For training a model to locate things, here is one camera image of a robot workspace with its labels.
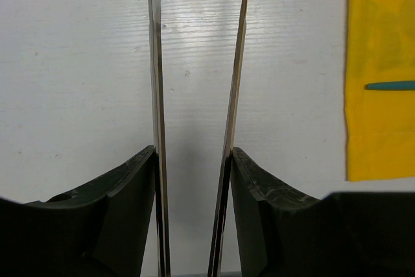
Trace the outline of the stainless steel serving tongs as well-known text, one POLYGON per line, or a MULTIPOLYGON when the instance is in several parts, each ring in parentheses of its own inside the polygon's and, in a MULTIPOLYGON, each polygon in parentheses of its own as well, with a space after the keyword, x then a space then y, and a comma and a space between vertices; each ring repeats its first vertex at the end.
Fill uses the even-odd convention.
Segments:
MULTIPOLYGON (((208 276, 220 276, 222 246, 228 193, 231 176, 231 157, 235 137, 237 105, 241 82, 244 43, 246 35, 246 12, 248 0, 241 0, 239 24, 235 45, 235 56, 231 79, 230 98, 224 145, 220 165, 215 219, 209 254, 208 276)), ((169 246, 169 214, 167 196, 167 166, 165 146, 165 116, 163 97, 163 66, 161 48, 161 0, 148 0, 150 72, 152 83, 152 120, 154 149, 156 153, 156 226, 158 235, 158 276, 171 275, 171 256, 169 246)))

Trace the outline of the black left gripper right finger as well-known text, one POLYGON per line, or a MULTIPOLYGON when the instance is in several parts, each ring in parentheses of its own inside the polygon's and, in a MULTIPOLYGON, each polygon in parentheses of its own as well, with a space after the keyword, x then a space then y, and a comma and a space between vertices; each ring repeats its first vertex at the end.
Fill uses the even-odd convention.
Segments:
POLYGON ((413 276, 414 194, 309 196, 233 150, 243 276, 413 276))

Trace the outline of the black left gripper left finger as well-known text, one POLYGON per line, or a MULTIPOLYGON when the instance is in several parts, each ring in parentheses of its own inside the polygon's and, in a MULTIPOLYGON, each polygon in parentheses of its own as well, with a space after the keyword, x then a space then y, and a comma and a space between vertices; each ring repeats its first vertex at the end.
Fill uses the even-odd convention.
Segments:
POLYGON ((154 200, 155 152, 48 201, 1 200, 2 276, 139 276, 154 200))

